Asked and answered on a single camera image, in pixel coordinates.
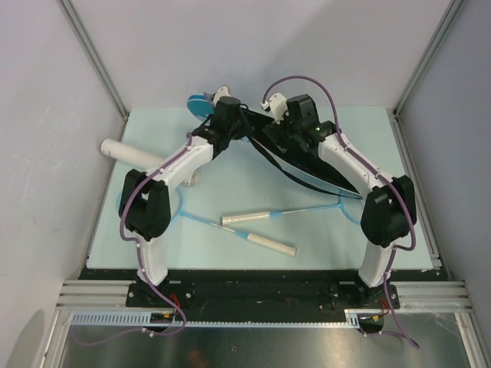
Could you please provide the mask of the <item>blue racket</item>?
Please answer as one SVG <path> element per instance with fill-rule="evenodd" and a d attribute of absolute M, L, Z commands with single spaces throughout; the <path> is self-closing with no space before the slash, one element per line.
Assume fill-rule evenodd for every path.
<path fill-rule="evenodd" d="M 265 212 L 253 212 L 247 214 L 240 215 L 224 215 L 220 219 L 221 225 L 230 225 L 236 224 L 240 222 L 253 222 L 260 221 L 265 219 L 271 219 L 275 217 L 279 217 L 282 215 L 291 215 L 291 214 L 299 214 L 303 212 L 313 212 L 313 211 L 321 211 L 321 210 L 332 210 L 339 209 L 342 214 L 349 221 L 354 224 L 359 224 L 361 221 L 361 214 L 363 212 L 364 200 L 363 199 L 353 199 L 346 197 L 338 197 L 338 201 L 334 204 L 329 205 L 317 205 L 304 207 L 301 209 L 285 209 L 285 210 L 272 210 Z"/>
<path fill-rule="evenodd" d="M 290 245 L 285 245 L 277 241 L 273 241 L 268 238 L 264 238 L 260 235 L 253 234 L 251 232 L 246 232 L 243 230 L 235 230 L 232 228 L 228 228 L 224 225 L 220 225 L 217 222 L 212 222 L 206 218 L 199 217 L 198 215 L 191 214 L 190 212 L 184 211 L 183 210 L 183 194 L 182 192 L 178 189 L 176 194 L 171 195 L 171 199 L 174 201 L 174 204 L 176 207 L 173 209 L 172 215 L 171 215 L 171 221 L 173 221 L 176 217 L 183 217 L 187 219 L 191 219 L 194 222 L 199 222 L 204 225 L 211 226 L 213 228 L 217 228 L 220 230 L 223 230 L 225 232 L 234 234 L 235 236 L 244 239 L 247 242 L 251 242 L 255 245 L 261 246 L 263 248 L 267 248 L 269 250 L 287 255 L 291 258 L 296 256 L 297 249 L 295 247 L 292 247 Z"/>

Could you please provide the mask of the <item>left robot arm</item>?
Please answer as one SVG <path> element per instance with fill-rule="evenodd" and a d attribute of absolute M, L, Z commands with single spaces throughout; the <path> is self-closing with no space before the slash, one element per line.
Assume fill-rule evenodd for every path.
<path fill-rule="evenodd" d="M 162 283 L 168 268 L 153 254 L 153 243 L 173 219 L 173 192 L 225 151 L 231 141 L 252 133 L 248 113 L 249 107 L 239 99 L 220 97 L 213 112 L 186 134 L 186 142 L 175 153 L 150 169 L 132 169 L 125 176 L 118 210 L 120 237 L 136 244 L 140 278 L 146 282 L 142 295 L 155 307 L 165 304 L 170 296 L 169 287 Z"/>

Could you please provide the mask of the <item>blue sport racket bag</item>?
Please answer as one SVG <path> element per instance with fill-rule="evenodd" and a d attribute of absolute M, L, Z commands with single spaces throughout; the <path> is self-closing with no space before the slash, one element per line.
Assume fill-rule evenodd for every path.
<path fill-rule="evenodd" d="M 353 199 L 361 198 L 356 189 L 336 169 L 318 157 L 300 149 L 280 151 L 263 132 L 265 126 L 273 122 L 271 117 L 254 110 L 248 111 L 247 117 L 254 126 L 254 131 L 246 139 L 258 153 L 290 180 L 316 192 Z"/>

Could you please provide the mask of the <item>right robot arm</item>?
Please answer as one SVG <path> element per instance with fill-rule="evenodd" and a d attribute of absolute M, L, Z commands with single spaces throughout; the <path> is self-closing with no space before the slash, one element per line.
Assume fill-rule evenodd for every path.
<path fill-rule="evenodd" d="M 342 132 L 337 115 L 320 120 L 315 102 L 307 94 L 265 97 L 261 108 L 272 116 L 267 127 L 280 152 L 300 150 L 332 169 L 348 183 L 349 192 L 362 198 L 361 230 L 367 246 L 358 270 L 362 283 L 355 286 L 354 299 L 362 307 L 373 307 L 381 299 L 379 286 L 388 282 L 396 252 L 416 247 L 412 179 L 390 176 L 375 165 Z"/>

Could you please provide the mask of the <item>white cardboard shuttlecock tube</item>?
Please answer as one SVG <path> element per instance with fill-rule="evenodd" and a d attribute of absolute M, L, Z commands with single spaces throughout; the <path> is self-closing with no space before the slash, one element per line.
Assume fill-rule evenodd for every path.
<path fill-rule="evenodd" d="M 101 153 L 140 170 L 161 166 L 164 162 L 162 157 L 112 139 L 105 139 L 102 142 Z"/>

